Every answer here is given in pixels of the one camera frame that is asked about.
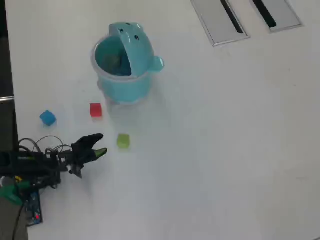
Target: black wire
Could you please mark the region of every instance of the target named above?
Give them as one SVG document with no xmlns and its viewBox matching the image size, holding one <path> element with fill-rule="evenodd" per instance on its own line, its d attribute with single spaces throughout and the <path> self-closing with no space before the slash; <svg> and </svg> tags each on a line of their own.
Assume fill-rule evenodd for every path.
<svg viewBox="0 0 320 240">
<path fill-rule="evenodd" d="M 22 210 L 24 209 L 24 206 L 25 206 L 25 203 L 23 202 L 22 206 L 19 209 L 18 216 L 17 216 L 17 218 L 15 220 L 14 229 L 13 229 L 13 233 L 12 233 L 12 240 L 15 240 L 15 238 L 16 238 L 16 233 L 17 233 L 17 229 L 18 229 L 18 223 L 19 223 L 19 219 L 20 219 Z"/>
<path fill-rule="evenodd" d="M 28 138 L 28 137 L 22 138 L 22 139 L 18 142 L 19 146 L 20 146 L 20 143 L 21 143 L 22 141 L 24 141 L 24 140 L 28 140 L 29 142 L 33 143 L 34 147 L 33 147 L 33 149 L 32 149 L 32 152 L 34 151 L 35 148 L 36 148 L 36 150 L 37 150 L 39 153 L 41 152 L 41 149 L 40 149 L 40 147 L 38 146 L 38 144 L 37 144 L 34 140 L 32 140 L 31 138 Z"/>
<path fill-rule="evenodd" d="M 35 143 L 35 145 L 34 145 L 34 147 L 33 147 L 33 149 L 32 149 L 32 152 L 35 150 L 35 148 L 36 148 L 36 146 L 38 145 L 38 143 L 39 143 L 40 141 L 42 141 L 43 139 L 46 139 L 46 138 L 55 138 L 55 139 L 58 139 L 58 140 L 60 141 L 60 143 L 61 143 L 60 146 L 63 146 L 63 145 L 64 145 L 64 142 L 63 142 L 59 137 L 53 136 L 53 135 L 48 135 L 48 136 L 44 136 L 44 137 L 40 138 L 38 141 L 36 141 L 36 143 Z"/>
</svg>

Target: cable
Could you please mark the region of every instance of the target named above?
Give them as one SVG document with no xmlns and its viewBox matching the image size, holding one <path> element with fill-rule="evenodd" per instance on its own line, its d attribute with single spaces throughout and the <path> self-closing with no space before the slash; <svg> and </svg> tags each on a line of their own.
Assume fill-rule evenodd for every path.
<svg viewBox="0 0 320 240">
<path fill-rule="evenodd" d="M 15 238 L 16 238 L 16 233 L 17 233 L 17 229 L 18 229 L 18 223 L 19 223 L 19 220 L 20 220 L 20 216 L 21 216 L 22 210 L 24 209 L 24 206 L 25 206 L 25 203 L 23 202 L 22 206 L 19 209 L 18 216 L 17 216 L 17 218 L 15 220 L 14 229 L 13 229 L 13 233 L 12 233 L 12 240 L 15 240 Z"/>
<path fill-rule="evenodd" d="M 32 152 L 34 151 L 35 148 L 36 148 L 36 150 L 37 150 L 38 152 L 41 152 L 41 149 L 40 149 L 40 147 L 38 146 L 38 144 L 37 144 L 34 140 L 32 140 L 31 138 L 28 138 L 28 137 L 22 138 L 22 139 L 18 142 L 18 145 L 20 146 L 20 143 L 21 143 L 22 141 L 25 141 L 25 140 L 28 140 L 29 142 L 33 143 L 34 147 L 33 147 L 33 149 L 32 149 Z"/>
<path fill-rule="evenodd" d="M 43 139 L 46 139 L 46 138 L 55 138 L 55 139 L 58 139 L 58 140 L 60 141 L 60 143 L 61 143 L 61 145 L 56 146 L 56 147 L 53 148 L 53 149 L 50 148 L 50 147 L 46 148 L 46 149 L 45 149 L 45 152 L 46 152 L 46 153 L 47 153 L 48 151 L 50 151 L 50 152 L 55 152 L 55 151 L 57 151 L 58 149 L 62 148 L 62 149 L 60 150 L 60 153 L 61 153 L 61 152 L 64 150 L 64 147 L 70 147 L 70 148 L 71 148 L 71 146 L 64 144 L 64 142 L 63 142 L 59 137 L 54 136 L 54 135 L 48 135 L 48 136 L 44 136 L 44 137 L 40 138 L 38 141 L 36 141 L 36 143 L 35 143 L 32 151 L 35 150 L 36 145 L 38 145 L 38 143 L 39 143 L 40 141 L 42 141 Z"/>
</svg>

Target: green object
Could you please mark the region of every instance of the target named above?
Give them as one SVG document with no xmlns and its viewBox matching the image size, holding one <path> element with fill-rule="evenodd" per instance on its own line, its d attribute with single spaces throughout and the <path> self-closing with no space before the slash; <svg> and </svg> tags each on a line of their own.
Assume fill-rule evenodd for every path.
<svg viewBox="0 0 320 240">
<path fill-rule="evenodd" d="M 120 149 L 128 149 L 130 146 L 130 136 L 128 134 L 119 134 L 116 144 Z"/>
<path fill-rule="evenodd" d="M 17 183 L 17 186 L 20 190 L 30 188 L 30 182 L 23 181 Z M 3 186 L 0 188 L 0 197 L 8 199 L 10 202 L 16 205 L 22 205 L 22 200 L 18 197 L 18 193 L 15 185 Z"/>
</svg>

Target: cube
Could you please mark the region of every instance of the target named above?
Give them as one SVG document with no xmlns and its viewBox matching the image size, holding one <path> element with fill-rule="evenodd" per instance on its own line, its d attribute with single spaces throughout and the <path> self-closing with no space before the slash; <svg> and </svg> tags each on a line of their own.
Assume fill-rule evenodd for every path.
<svg viewBox="0 0 320 240">
<path fill-rule="evenodd" d="M 128 149 L 130 146 L 130 136 L 128 134 L 119 134 L 116 144 L 120 149 Z"/>
<path fill-rule="evenodd" d="M 50 127 L 52 124 L 54 124 L 57 120 L 55 115 L 52 112 L 50 112 L 49 110 L 46 110 L 44 113 L 42 113 L 40 115 L 40 119 L 48 127 Z"/>
<path fill-rule="evenodd" d="M 90 115 L 92 118 L 102 117 L 102 107 L 100 103 L 90 103 Z"/>
</svg>

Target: white table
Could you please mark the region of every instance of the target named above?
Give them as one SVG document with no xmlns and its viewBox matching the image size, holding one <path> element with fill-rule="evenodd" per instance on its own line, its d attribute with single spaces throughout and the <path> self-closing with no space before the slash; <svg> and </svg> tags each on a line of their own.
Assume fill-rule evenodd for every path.
<svg viewBox="0 0 320 240">
<path fill-rule="evenodd" d="M 304 27 L 269 34 L 249 1 L 232 0 L 251 38 L 213 48 L 189 0 L 7 0 L 19 137 L 103 133 L 96 147 L 109 149 L 41 195 L 29 239 L 319 237 L 320 4 L 290 2 Z M 123 20 L 142 24 L 166 67 L 148 99 L 110 107 L 90 53 Z"/>
</svg>

